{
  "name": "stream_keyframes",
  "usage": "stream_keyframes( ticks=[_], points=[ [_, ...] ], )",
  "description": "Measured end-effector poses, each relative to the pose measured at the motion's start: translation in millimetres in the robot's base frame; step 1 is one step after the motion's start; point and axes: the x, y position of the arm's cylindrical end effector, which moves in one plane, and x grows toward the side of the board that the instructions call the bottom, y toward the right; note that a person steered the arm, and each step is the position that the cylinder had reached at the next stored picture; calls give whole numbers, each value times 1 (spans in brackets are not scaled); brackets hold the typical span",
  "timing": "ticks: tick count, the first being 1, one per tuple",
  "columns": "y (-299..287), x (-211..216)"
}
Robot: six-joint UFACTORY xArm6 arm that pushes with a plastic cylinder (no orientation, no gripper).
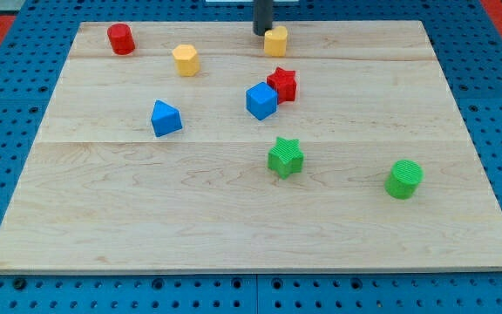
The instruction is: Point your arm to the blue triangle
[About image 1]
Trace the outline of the black cylindrical robot arm tip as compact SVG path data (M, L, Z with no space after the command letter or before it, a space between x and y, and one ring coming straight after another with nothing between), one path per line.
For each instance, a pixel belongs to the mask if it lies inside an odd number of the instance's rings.
M266 31L272 29L274 15L273 0L253 1L253 32L257 36L263 36Z

